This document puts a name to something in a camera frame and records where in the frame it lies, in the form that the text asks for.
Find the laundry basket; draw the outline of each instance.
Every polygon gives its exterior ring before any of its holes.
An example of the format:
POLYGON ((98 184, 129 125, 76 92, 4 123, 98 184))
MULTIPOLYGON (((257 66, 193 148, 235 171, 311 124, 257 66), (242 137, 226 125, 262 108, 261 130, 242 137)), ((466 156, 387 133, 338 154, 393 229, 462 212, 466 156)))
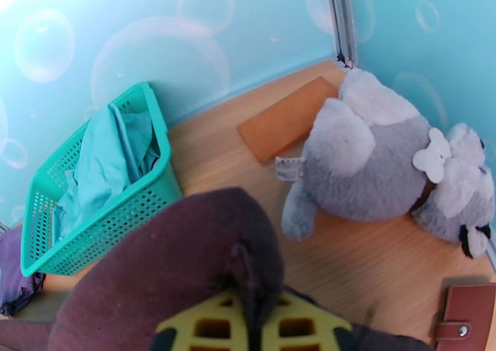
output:
POLYGON ((181 198, 171 166, 167 127, 149 84, 134 85, 113 104, 122 113, 149 111, 154 132, 152 147, 160 154, 158 163, 87 221, 55 242, 53 208, 68 188, 64 172, 76 167, 88 123, 78 129, 39 168, 31 183, 22 226, 20 264, 24 276, 35 272, 74 275, 102 257, 132 229, 181 198))

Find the wooden floor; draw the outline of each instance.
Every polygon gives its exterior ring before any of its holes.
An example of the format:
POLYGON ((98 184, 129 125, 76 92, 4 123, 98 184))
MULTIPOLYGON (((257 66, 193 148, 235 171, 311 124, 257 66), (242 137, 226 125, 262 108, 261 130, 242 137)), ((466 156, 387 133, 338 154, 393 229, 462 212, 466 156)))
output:
MULTIPOLYGON (((236 132, 238 123, 318 76, 335 83, 337 68, 330 62, 318 64, 171 130, 173 163, 184 194, 244 187, 278 230, 289 284, 349 320, 429 342, 443 288, 458 282, 496 282, 489 260, 466 259, 459 247, 431 237, 408 216, 360 224, 319 215, 310 240, 285 239, 279 222, 290 186, 276 180, 272 163, 261 166, 236 132)), ((298 156, 299 148, 286 155, 298 156)), ((47 277, 45 292, 19 317, 53 318, 66 291, 82 274, 47 277)), ((496 330, 487 350, 496 350, 496 330)))

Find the dark purple fabric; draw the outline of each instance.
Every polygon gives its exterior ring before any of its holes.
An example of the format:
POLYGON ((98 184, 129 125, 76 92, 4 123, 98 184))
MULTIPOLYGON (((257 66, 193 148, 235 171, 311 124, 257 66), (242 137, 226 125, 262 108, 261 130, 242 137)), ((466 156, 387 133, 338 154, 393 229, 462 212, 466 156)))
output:
POLYGON ((0 314, 11 317, 43 288, 45 274, 25 278, 20 272, 20 226, 0 234, 0 314))

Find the plush koala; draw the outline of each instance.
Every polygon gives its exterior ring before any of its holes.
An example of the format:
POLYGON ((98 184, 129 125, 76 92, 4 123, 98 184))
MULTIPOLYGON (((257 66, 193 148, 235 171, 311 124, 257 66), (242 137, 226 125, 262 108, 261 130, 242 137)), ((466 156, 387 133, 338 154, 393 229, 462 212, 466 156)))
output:
POLYGON ((429 175, 413 161, 422 155, 419 151, 432 154, 429 146, 438 136, 432 130, 438 131, 374 75, 358 68, 349 71, 339 98, 326 100, 305 142, 304 175, 286 198, 284 233, 297 240, 309 237, 319 207, 355 221, 402 216, 420 199, 429 176, 439 185, 415 218, 437 237, 461 240, 467 255, 479 255, 494 216, 494 183, 484 166, 481 141, 466 125, 457 125, 447 147, 439 132, 448 151, 442 149, 445 156, 424 163, 437 164, 429 175))

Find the yellow plastic object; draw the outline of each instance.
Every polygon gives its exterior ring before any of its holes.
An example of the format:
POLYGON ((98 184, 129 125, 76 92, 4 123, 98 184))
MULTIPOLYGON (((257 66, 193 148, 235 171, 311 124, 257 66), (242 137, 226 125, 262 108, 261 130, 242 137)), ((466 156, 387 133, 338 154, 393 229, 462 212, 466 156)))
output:
MULTIPOLYGON (((150 351, 248 351, 237 291, 228 290, 158 325, 150 351)), ((262 329, 262 351, 357 350, 352 325, 291 294, 282 294, 262 329)))

